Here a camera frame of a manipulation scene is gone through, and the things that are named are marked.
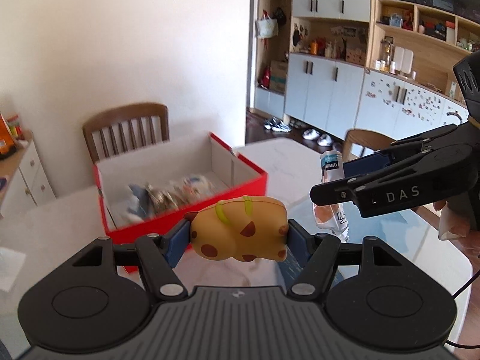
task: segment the plastic bottle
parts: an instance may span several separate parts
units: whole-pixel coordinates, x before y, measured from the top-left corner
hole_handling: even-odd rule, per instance
[[[320,156],[320,160],[322,164],[322,184],[345,177],[342,154],[335,150],[326,151]],[[318,228],[330,230],[342,242],[349,240],[349,221],[345,217],[342,203],[321,207],[314,203],[313,216]]]

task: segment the red box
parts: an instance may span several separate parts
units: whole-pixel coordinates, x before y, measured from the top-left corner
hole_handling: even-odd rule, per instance
[[[219,200],[243,195],[264,196],[267,173],[213,133],[175,139],[97,162],[94,166],[98,201],[105,234],[114,243],[132,243],[148,233],[167,233],[187,212],[198,211]],[[128,184],[161,186],[189,174],[204,174],[218,193],[201,202],[130,225],[121,212],[128,201]]]

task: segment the wooden chair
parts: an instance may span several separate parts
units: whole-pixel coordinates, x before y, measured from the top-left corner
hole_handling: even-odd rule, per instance
[[[353,144],[363,147],[363,155],[365,149],[371,149],[373,151],[386,149],[394,141],[395,139],[387,137],[387,135],[380,134],[379,132],[354,128],[346,133],[345,143],[343,144],[342,149],[342,160],[343,162],[351,160],[350,151]]]
[[[166,105],[159,103],[136,103],[112,108],[91,117],[84,123],[82,129],[92,161],[95,163],[100,159],[97,146],[95,145],[94,134],[99,133],[103,154],[105,158],[108,158],[111,155],[118,155],[129,150],[136,150],[139,147],[145,147],[150,143],[155,144],[157,138],[155,137],[154,117],[160,119],[161,140],[169,140],[168,115]],[[127,128],[126,125],[128,126],[130,136],[129,141],[125,138],[124,133],[124,127]],[[147,142],[147,131],[145,129],[149,133],[147,135],[150,135],[150,142]],[[106,130],[109,131],[110,145],[107,144],[105,139]]]

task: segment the yellow toy cat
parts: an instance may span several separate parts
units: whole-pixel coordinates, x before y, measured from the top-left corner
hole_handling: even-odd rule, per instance
[[[190,242],[209,260],[257,257],[284,261],[287,257],[287,210],[279,200],[243,196],[221,200],[199,212],[189,212]]]

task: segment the black cable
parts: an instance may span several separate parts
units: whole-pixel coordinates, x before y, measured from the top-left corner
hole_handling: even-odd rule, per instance
[[[453,299],[455,299],[457,296],[459,296],[463,291],[465,291],[471,284],[480,276],[480,270],[477,271],[476,274],[474,274],[469,281],[467,281],[460,289],[453,294]],[[449,340],[446,341],[448,345],[451,345],[455,348],[462,348],[462,349],[478,349],[480,348],[480,345],[462,345],[462,344],[457,344],[456,342],[451,342]]]

